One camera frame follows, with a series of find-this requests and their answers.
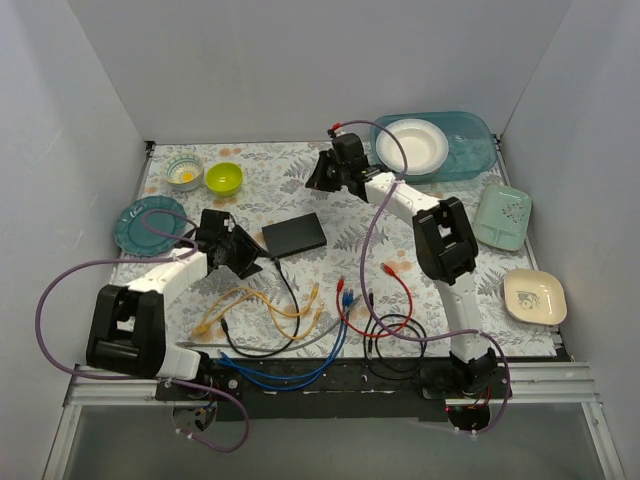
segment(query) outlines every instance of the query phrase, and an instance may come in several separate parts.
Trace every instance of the cream square dish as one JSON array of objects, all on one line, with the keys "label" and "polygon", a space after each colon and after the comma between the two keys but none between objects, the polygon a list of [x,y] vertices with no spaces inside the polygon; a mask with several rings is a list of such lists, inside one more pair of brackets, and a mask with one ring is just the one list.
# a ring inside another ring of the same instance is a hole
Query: cream square dish
[{"label": "cream square dish", "polygon": [[539,325],[558,325],[567,316],[564,289],[550,273],[521,268],[504,277],[507,311],[516,320]]}]

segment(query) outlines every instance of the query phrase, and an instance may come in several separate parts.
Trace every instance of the table surface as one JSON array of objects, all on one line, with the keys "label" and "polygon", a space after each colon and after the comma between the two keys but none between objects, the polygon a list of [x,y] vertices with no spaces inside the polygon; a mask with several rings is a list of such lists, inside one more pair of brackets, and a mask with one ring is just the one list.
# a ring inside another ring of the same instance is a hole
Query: table surface
[{"label": "table surface", "polygon": [[[346,286],[360,291],[358,271],[360,251],[365,232],[376,207],[345,193],[315,192],[304,188],[311,175],[320,150],[329,147],[325,142],[252,143],[233,145],[165,145],[157,146],[144,180],[142,196],[167,195],[178,200],[187,215],[199,222],[203,209],[225,210],[233,214],[253,238],[264,246],[261,228],[307,213],[315,212],[327,237],[327,246],[282,260],[283,270],[290,281],[300,305],[307,303],[316,282],[320,283],[318,298],[325,309],[316,330],[308,339],[328,328],[337,318],[335,287],[340,276]],[[234,197],[219,199],[201,186],[191,192],[177,192],[162,179],[162,163],[181,152],[196,152],[206,161],[205,168],[222,161],[240,165],[244,171],[244,184]],[[456,196],[464,203],[472,220],[484,188],[493,183],[504,183],[498,164],[489,172],[466,182],[448,182],[424,185],[420,190],[437,197]],[[551,332],[547,327],[527,325],[513,320],[507,313],[502,298],[502,278],[514,268],[532,268],[526,247],[517,252],[506,252],[479,244],[480,253],[475,271],[476,293],[484,330],[493,335],[509,356],[555,356]],[[382,272],[380,264],[391,265],[407,283],[414,299],[413,318],[418,320],[428,335],[447,331],[444,309],[433,283],[418,265],[412,229],[397,218],[383,214],[374,232],[367,258],[367,287],[377,294],[376,311],[379,314],[407,313],[408,302],[400,285]],[[225,267],[214,271],[184,292],[167,311],[167,340],[189,340],[191,330],[200,322],[206,310],[227,290],[245,285],[265,292],[280,308],[293,310],[293,304],[275,268],[263,261],[264,270],[248,279],[240,280]],[[113,282],[125,284],[153,268],[150,265],[120,265],[114,271]],[[310,324],[313,313],[302,318],[300,332]],[[352,321],[363,328],[368,311],[361,302],[352,312]],[[247,301],[226,315],[232,337],[237,344],[257,347],[277,347],[285,339],[273,325],[266,307],[258,301]],[[280,317],[281,324],[293,333],[293,318]],[[285,352],[280,356],[325,357],[335,341],[335,333],[304,349]],[[361,357],[362,337],[349,331],[340,356]],[[195,339],[201,343],[225,344],[219,325]],[[396,338],[380,341],[385,356],[413,356],[418,345]],[[228,348],[199,348],[216,355]],[[426,355],[448,356],[448,341],[431,342]]]}]

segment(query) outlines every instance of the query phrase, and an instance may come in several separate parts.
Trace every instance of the gray floor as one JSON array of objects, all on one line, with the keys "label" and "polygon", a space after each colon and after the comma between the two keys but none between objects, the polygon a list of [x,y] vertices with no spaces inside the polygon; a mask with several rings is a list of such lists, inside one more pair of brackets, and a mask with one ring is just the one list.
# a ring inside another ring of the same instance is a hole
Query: gray floor
[{"label": "gray floor", "polygon": [[[241,424],[213,425],[219,442]],[[472,441],[411,419],[262,420],[221,455],[175,434],[165,407],[84,407],[67,479],[598,479],[580,404],[510,405]]]}]

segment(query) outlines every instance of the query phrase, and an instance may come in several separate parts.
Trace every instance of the white bowl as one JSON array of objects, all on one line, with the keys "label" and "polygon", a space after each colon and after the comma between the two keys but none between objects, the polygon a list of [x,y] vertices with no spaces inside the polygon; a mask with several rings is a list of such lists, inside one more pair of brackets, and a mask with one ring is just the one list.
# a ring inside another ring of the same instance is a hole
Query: white bowl
[{"label": "white bowl", "polygon": [[[408,118],[387,125],[387,129],[398,138],[407,155],[407,175],[435,172],[447,159],[449,142],[442,130],[433,123]],[[403,170],[404,162],[400,149],[385,132],[378,135],[376,152],[382,163],[391,170]]]},{"label": "white bowl", "polygon": [[522,322],[558,325],[567,317],[560,281],[550,273],[517,268],[504,276],[509,314]]}]

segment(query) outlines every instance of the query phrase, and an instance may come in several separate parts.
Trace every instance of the small white bowl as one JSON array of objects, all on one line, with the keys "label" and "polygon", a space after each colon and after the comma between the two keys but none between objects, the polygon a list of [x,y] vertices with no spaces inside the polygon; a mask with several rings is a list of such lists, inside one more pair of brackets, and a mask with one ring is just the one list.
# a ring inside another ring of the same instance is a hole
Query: small white bowl
[{"label": "small white bowl", "polygon": [[550,273],[517,268],[504,276],[504,301],[516,320],[558,325],[567,317],[560,281]]},{"label": "small white bowl", "polygon": [[[407,155],[407,175],[424,175],[439,169],[449,154],[449,141],[433,123],[417,118],[398,120],[387,125]],[[394,172],[404,168],[402,155],[396,142],[381,132],[376,140],[376,152],[382,163]]]},{"label": "small white bowl", "polygon": [[162,172],[169,185],[188,192],[202,184],[204,162],[194,153],[179,153],[164,162]]}]

